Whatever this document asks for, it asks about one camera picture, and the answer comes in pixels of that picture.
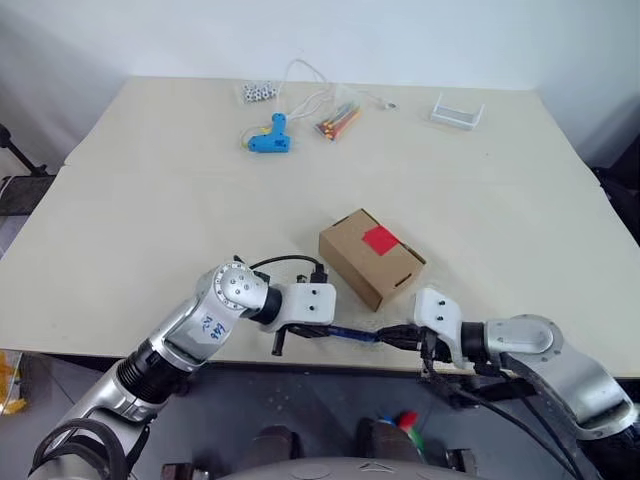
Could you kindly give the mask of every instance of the cardboard box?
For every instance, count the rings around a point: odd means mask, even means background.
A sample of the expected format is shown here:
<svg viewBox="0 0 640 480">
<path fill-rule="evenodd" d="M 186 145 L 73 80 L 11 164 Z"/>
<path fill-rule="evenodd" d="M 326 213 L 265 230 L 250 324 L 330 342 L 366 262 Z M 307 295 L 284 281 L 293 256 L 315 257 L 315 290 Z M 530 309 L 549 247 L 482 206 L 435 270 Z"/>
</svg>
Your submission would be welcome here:
<svg viewBox="0 0 640 480">
<path fill-rule="evenodd" d="M 426 263 L 363 209 L 320 232 L 319 251 L 373 311 L 407 288 Z"/>
</svg>

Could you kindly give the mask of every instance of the white table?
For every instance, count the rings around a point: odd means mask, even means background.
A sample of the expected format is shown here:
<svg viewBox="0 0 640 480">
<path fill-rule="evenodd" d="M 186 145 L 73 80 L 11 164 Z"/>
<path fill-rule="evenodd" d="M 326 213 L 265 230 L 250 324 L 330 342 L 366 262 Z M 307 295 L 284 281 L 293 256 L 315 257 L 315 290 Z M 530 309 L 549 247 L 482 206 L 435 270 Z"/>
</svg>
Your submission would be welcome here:
<svg viewBox="0 0 640 480">
<path fill-rule="evenodd" d="M 126 355 L 201 273 L 233 254 L 315 255 L 320 230 L 364 207 L 428 265 L 375 314 L 332 275 L 338 324 L 399 323 L 411 293 L 434 285 L 470 321 L 545 315 L 615 375 L 640 374 L 640 249 L 535 93 L 445 89 L 445 102 L 486 104 L 462 132 L 423 119 L 441 89 L 366 87 L 399 108 L 367 108 L 336 144 L 300 121 L 289 154 L 256 155 L 240 132 L 273 107 L 240 105 L 236 84 L 125 85 L 0 262 L 0 347 Z M 314 87 L 287 88 L 293 105 Z M 271 272 L 292 281 L 301 268 Z M 289 335 L 281 358 L 271 344 L 241 323 L 216 358 L 419 365 L 415 353 L 341 339 Z"/>
</svg>

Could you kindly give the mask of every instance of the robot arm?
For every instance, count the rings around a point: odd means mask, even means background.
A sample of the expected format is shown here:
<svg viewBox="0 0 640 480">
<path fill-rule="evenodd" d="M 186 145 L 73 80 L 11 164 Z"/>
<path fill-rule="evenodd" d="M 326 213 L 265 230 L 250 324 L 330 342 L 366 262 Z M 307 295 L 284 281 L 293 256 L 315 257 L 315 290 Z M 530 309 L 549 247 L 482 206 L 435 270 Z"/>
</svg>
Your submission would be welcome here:
<svg viewBox="0 0 640 480">
<path fill-rule="evenodd" d="M 432 289 L 416 296 L 413 320 L 446 344 L 444 350 L 456 366 L 489 363 L 511 370 L 559 405 L 582 450 L 605 478 L 636 478 L 640 434 L 633 402 L 604 367 L 573 348 L 552 321 L 519 315 L 463 322 L 458 305 Z"/>
<path fill-rule="evenodd" d="M 289 323 L 328 325 L 335 300 L 331 284 L 269 286 L 241 262 L 206 273 L 195 295 L 65 415 L 38 448 L 30 480 L 89 480 L 105 473 L 124 480 L 146 443 L 151 421 L 176 387 L 223 346 L 238 319 L 254 320 L 268 332 Z"/>
</svg>

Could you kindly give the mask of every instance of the blue glue gun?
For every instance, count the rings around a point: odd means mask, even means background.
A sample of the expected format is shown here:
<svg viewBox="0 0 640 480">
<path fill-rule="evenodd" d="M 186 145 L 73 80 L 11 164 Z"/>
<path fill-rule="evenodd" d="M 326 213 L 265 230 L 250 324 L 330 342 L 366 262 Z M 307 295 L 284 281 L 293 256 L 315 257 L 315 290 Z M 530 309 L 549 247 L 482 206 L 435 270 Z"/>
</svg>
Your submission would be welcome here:
<svg viewBox="0 0 640 480">
<path fill-rule="evenodd" d="M 273 127 L 271 133 L 255 135 L 249 139 L 249 150 L 258 153 L 287 153 L 291 137 L 284 134 L 287 126 L 287 117 L 284 113 L 274 113 L 271 117 Z"/>
</svg>

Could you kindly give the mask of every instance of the white plastic holder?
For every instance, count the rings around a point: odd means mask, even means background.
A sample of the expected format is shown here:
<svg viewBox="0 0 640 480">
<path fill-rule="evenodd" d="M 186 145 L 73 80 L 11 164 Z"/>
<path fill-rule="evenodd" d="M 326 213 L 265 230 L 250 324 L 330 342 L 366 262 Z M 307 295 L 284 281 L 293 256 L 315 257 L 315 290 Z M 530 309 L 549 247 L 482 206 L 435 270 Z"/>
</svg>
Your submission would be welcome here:
<svg viewBox="0 0 640 480">
<path fill-rule="evenodd" d="M 433 122 L 445 123 L 454 127 L 461 128 L 463 130 L 473 130 L 480 117 L 484 112 L 484 103 L 476 113 L 463 112 L 462 110 L 455 110 L 453 108 L 445 107 L 441 105 L 442 93 L 438 97 L 438 101 L 433 107 L 431 112 L 431 120 Z"/>
</svg>

